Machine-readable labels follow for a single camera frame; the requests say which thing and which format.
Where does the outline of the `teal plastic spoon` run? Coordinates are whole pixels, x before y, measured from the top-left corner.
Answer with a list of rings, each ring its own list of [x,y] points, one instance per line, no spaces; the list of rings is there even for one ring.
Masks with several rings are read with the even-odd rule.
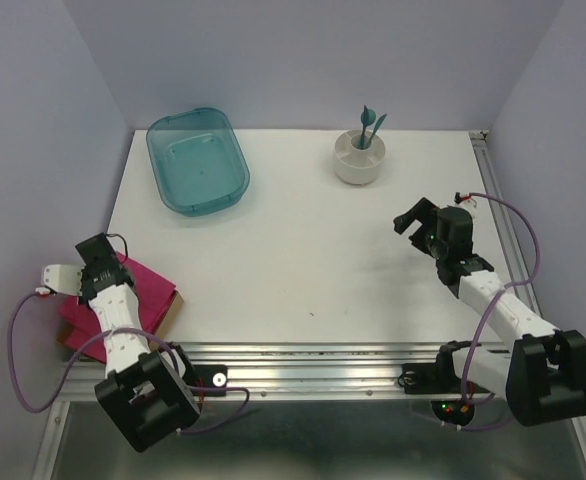
[[[358,148],[360,150],[364,150],[367,145],[367,129],[373,125],[376,121],[376,113],[374,110],[368,108],[367,106],[363,107],[363,111],[360,115],[360,122],[362,125],[362,130],[359,138]]]

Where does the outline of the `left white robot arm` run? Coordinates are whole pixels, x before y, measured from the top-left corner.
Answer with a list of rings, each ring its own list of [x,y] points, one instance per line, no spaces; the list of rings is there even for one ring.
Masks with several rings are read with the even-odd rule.
[[[130,446],[143,452],[199,420],[190,390],[196,371],[181,348],[149,346],[135,280],[107,235],[94,235],[76,250],[84,262],[79,303],[96,315],[106,354],[105,379],[95,395]]]

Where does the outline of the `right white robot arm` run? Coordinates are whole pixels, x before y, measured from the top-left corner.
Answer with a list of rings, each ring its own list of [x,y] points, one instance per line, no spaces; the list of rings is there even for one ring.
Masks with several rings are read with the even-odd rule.
[[[433,402],[445,424],[468,428],[479,396],[500,397],[522,426],[586,416],[586,338],[561,330],[526,306],[503,283],[494,267],[475,253],[473,217],[467,205],[475,194],[457,194],[453,205],[438,207],[420,199],[394,220],[403,234],[418,229],[411,245],[430,256],[437,276],[453,296],[480,316],[507,348],[504,358],[482,347],[479,339],[442,345],[432,363],[406,363],[398,384],[408,395],[458,394],[456,402]]]

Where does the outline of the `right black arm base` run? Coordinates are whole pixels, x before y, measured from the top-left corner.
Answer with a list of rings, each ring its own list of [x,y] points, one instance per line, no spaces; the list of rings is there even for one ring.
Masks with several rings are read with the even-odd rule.
[[[470,341],[450,341],[441,345],[430,363],[404,363],[398,385],[408,395],[460,394],[461,368],[454,366],[454,353],[462,353],[465,362]]]

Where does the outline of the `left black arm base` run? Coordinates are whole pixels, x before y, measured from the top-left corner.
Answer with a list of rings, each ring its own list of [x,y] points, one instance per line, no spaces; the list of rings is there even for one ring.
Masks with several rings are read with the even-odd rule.
[[[168,346],[177,360],[178,374],[190,386],[206,389],[198,392],[201,400],[206,397],[224,397],[228,383],[228,367],[224,364],[193,363],[185,350],[178,344],[170,342]]]

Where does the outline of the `pink napkin stack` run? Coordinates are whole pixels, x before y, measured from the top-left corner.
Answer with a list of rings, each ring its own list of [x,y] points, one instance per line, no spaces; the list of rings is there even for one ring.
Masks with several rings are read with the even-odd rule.
[[[139,303],[145,297],[158,297],[160,299],[160,305],[163,305],[169,298],[169,296],[174,291],[177,291],[176,286],[169,280],[162,277],[161,275],[150,270],[146,266],[136,262],[135,260],[126,259],[125,256],[120,252],[118,252],[117,255],[119,259],[124,263],[124,265],[130,270],[132,276],[134,277],[136,293],[138,295]],[[155,333],[154,335],[162,339],[165,339],[168,335],[169,330],[171,329],[171,325],[174,322],[174,320],[171,321],[171,323],[168,326],[168,329],[164,331],[163,335],[160,335],[159,332]],[[72,350],[77,350],[86,341],[87,340],[79,340],[80,345],[76,346],[75,348],[70,348],[68,346],[65,347]]]

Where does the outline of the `brown cardboard tray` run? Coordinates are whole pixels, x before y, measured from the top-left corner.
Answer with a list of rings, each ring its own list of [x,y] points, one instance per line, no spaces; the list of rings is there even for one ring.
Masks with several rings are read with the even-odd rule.
[[[149,333],[163,335],[183,305],[181,295],[174,291],[163,305],[158,297],[145,297],[139,303],[140,328]],[[79,340],[88,340],[101,332],[96,314],[81,305],[76,297],[67,297],[59,309],[63,320],[62,330],[57,337],[59,344],[75,348]]]

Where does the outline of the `white utensil holder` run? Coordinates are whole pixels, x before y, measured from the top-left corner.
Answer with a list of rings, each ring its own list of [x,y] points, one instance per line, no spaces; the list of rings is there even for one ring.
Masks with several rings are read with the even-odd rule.
[[[386,155],[384,141],[377,135],[370,138],[368,147],[359,149],[361,132],[351,130],[341,133],[334,144],[332,167],[343,182],[350,185],[367,185],[375,181],[382,170]]]

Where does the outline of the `teal plastic bin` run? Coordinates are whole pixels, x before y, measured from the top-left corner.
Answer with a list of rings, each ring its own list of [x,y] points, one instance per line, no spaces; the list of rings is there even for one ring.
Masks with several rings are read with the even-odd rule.
[[[212,214],[238,203],[250,172],[228,117],[197,108],[154,122],[146,144],[160,198],[187,217]]]

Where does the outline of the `aluminium frame rail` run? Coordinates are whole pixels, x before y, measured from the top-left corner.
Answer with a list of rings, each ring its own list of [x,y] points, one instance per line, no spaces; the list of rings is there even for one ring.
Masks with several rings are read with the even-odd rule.
[[[404,363],[471,338],[479,317],[392,221],[423,197],[498,194],[483,132],[387,131],[366,187],[334,174],[334,131],[237,137],[243,199],[186,218],[161,202],[135,132],[108,228],[177,285],[170,339],[195,363],[227,366],[251,393],[243,415],[138,454],[94,398],[99,367],[81,362],[49,413],[35,478],[586,479],[586,417],[458,432],[397,382]]]

